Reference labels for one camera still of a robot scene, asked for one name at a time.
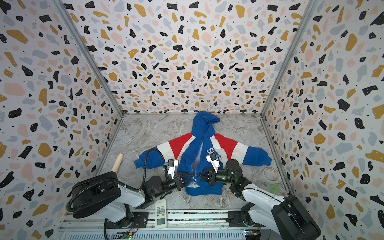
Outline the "blue red white jacket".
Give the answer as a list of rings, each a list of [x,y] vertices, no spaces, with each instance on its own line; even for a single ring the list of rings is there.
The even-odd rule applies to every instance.
[[[260,167],[269,166],[272,159],[261,149],[244,145],[235,140],[217,134],[214,124],[220,118],[200,112],[193,119],[189,134],[164,142],[152,151],[144,151],[135,161],[136,168],[154,169],[162,167],[168,160],[178,160],[178,172],[195,173],[212,168],[206,156],[212,152],[220,154],[223,166],[227,161],[237,160],[241,165]]]

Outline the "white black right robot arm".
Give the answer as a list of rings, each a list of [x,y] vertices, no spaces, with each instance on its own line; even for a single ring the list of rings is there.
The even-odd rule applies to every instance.
[[[243,175],[236,160],[229,160],[223,170],[211,168],[197,176],[211,187],[218,183],[229,185],[235,197],[246,202],[240,211],[229,214],[230,225],[259,224],[284,240],[315,240],[321,235],[320,227],[297,197],[282,197],[257,187]]]

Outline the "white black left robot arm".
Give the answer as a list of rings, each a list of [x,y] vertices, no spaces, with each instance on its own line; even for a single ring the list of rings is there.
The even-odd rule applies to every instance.
[[[134,218],[130,208],[145,209],[156,198],[180,191],[193,175],[176,173],[173,179],[164,181],[160,176],[152,176],[139,190],[119,181],[115,172],[108,172],[74,185],[66,211],[75,219],[96,215],[114,224],[128,222]]]

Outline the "white remote control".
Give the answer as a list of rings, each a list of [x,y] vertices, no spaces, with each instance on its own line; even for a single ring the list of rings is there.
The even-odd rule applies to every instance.
[[[156,210],[156,229],[164,229],[167,227],[167,207],[166,200],[161,199],[155,202]]]

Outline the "white tape roll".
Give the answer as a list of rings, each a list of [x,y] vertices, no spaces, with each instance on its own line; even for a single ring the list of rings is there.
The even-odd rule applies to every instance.
[[[280,179],[280,174],[279,172],[271,167],[267,167],[263,170],[263,175],[265,179],[270,182],[270,183],[277,183]]]

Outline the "green round cap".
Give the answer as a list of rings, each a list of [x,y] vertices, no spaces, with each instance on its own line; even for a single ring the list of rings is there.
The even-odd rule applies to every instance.
[[[275,184],[272,184],[270,186],[270,192],[274,195],[279,195],[281,192],[280,192],[280,187],[278,185],[275,185]]]

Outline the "beige wooden rolling pin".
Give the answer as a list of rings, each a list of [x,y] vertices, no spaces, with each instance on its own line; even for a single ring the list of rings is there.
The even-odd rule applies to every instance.
[[[111,169],[112,172],[115,172],[117,173],[119,171],[119,168],[122,164],[122,160],[124,158],[124,154],[119,154],[118,157],[116,158],[115,162],[114,162],[114,165]]]

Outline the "aluminium mounting rail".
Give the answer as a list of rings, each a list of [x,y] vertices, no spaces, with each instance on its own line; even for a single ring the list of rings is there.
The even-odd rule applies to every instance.
[[[267,227],[231,228],[226,222],[229,211],[235,210],[168,210],[167,227],[156,229],[154,210],[149,212],[144,229],[117,229],[102,217],[75,219],[68,215],[59,228],[59,240],[283,240]]]

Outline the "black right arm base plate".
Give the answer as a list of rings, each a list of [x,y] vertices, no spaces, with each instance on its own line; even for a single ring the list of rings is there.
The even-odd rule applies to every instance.
[[[229,211],[226,222],[231,228],[258,228],[264,227],[252,221],[248,213],[244,211]]]

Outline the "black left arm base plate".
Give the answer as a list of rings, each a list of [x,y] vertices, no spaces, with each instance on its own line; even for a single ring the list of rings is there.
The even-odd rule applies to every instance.
[[[149,212],[129,212],[122,220],[114,224],[114,227],[124,230],[144,229],[148,219]]]

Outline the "right aluminium corner post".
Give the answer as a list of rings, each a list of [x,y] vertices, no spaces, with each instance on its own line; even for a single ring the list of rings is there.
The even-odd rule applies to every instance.
[[[298,47],[298,45],[299,45],[299,43],[303,37],[303,34],[304,34],[304,32],[307,28],[307,25],[310,21],[310,17],[314,13],[318,2],[319,2],[318,0],[310,0],[308,3],[308,6],[307,6],[307,8],[304,12],[304,15],[303,15],[303,19],[301,20],[301,23],[298,27],[297,33],[295,34],[295,36],[293,38],[293,41],[292,41],[292,43],[288,49],[288,52],[287,52],[287,54],[283,60],[282,66],[281,66],[279,73],[277,75],[276,81],[274,82],[273,86],[271,87],[270,94],[268,95],[266,103],[262,109],[262,112],[261,112],[262,120],[267,115],[268,108],[272,104],[274,94],[277,92],[278,87],[279,87],[280,83],[282,82],[283,77],[286,74],[286,71],[288,70],[290,62],[291,62],[292,58],[294,57],[296,49],[297,49],[297,47]]]

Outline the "aluminium corner post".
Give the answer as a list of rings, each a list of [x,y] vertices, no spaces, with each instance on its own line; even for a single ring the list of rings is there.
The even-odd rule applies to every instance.
[[[120,105],[118,104],[117,100],[115,99],[111,89],[108,86],[108,83],[105,81],[105,78],[103,74],[101,73],[100,69],[98,68],[95,60],[91,56],[87,45],[82,40],[81,34],[79,33],[78,29],[76,28],[73,20],[70,17],[70,14],[67,12],[63,1],[52,1],[54,8],[56,9],[57,13],[59,14],[60,18],[63,20],[66,28],[70,32],[70,34],[73,37],[73,40],[77,44],[80,52],[84,56],[86,62],[88,63],[92,73],[96,75],[97,80],[101,84],[101,87],[103,88],[106,96],[111,102],[112,107],[115,109],[117,114],[120,116],[120,118],[124,117],[123,111],[120,109]]]
[[[268,95],[266,103],[262,109],[262,112],[261,112],[262,120],[267,115],[268,108],[272,104],[274,94],[277,92],[278,87],[279,87],[280,83],[282,82],[283,77],[286,74],[286,71],[288,70],[290,62],[291,62],[292,58],[294,57],[296,49],[297,49],[297,47],[298,47],[298,45],[299,45],[299,43],[303,37],[303,34],[304,34],[304,32],[307,28],[307,25],[310,21],[310,17],[314,13],[318,2],[319,2],[318,0],[310,0],[308,3],[308,6],[307,6],[307,8],[304,12],[304,15],[303,15],[303,19],[301,20],[301,23],[298,27],[297,33],[295,34],[295,36],[293,38],[293,41],[292,41],[292,43],[288,49],[288,52],[287,52],[287,54],[283,60],[282,66],[281,66],[279,73],[277,75],[276,81],[274,82],[273,86],[271,87],[270,94]]]

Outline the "left aluminium corner post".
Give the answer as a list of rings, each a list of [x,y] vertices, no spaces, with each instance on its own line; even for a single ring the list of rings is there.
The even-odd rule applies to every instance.
[[[97,80],[101,84],[101,87],[103,88],[106,96],[111,102],[112,107],[115,109],[117,114],[120,116],[120,118],[124,117],[123,111],[120,109],[120,105],[118,104],[117,100],[115,99],[111,89],[108,86],[108,83],[105,81],[105,78],[103,74],[101,73],[100,69],[98,68],[95,60],[91,56],[87,45],[82,40],[81,34],[79,33],[78,29],[76,28],[73,20],[70,17],[70,14],[67,12],[63,1],[52,1],[54,8],[56,9],[57,13],[59,14],[60,18],[63,20],[66,28],[70,32],[70,34],[73,37],[73,40],[77,44],[80,52],[84,56],[86,62],[88,63],[92,73],[96,75]]]

